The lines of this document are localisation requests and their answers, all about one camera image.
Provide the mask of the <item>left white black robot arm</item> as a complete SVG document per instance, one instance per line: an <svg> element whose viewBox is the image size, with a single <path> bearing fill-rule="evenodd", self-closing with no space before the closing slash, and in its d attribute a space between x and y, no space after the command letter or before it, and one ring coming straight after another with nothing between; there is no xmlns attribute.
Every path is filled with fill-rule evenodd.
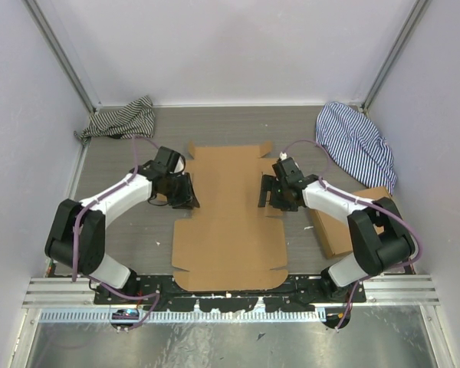
<svg viewBox="0 0 460 368"><path fill-rule="evenodd" d="M72 279L83 275L107 289L121 304L139 300L137 273L110 257L106 230L132 207L158 196L173 209L194 209L199 202L186 172L186 158L161 146L153 159L135 164L118 183L97 195L58 207L44 247L52 261L68 266Z"/></svg>

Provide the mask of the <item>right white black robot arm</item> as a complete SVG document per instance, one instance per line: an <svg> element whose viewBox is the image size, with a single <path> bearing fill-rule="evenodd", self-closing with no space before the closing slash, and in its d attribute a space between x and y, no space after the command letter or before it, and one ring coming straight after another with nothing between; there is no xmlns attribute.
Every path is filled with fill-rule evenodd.
<svg viewBox="0 0 460 368"><path fill-rule="evenodd" d="M305 176L291 157L278 159L272 169L272 175L261 177L258 207L269 205L282 212L296 212L300 207L316 210L349 230L352 253L320 273L320 287L328 301L343 300L353 283L406 266L415 254L411 232L392 199L367 199L319 176Z"/></svg>

